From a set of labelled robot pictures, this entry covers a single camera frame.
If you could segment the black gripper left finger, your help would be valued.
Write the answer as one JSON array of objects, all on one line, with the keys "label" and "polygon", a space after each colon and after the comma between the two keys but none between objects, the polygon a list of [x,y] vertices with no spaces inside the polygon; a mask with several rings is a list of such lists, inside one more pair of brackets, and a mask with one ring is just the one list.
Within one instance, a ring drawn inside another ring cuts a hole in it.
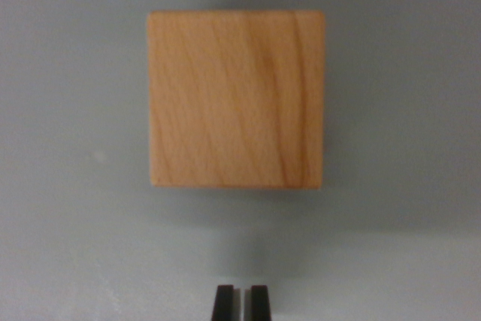
[{"label": "black gripper left finger", "polygon": [[241,291],[234,285],[218,285],[211,314],[212,321],[241,319]]}]

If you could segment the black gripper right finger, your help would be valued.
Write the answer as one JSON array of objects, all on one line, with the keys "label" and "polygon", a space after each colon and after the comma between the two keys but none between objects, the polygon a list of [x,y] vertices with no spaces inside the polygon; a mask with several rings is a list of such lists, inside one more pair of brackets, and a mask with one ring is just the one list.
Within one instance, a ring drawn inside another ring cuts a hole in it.
[{"label": "black gripper right finger", "polygon": [[271,305],[266,285],[253,285],[244,290],[243,321],[271,321]]}]

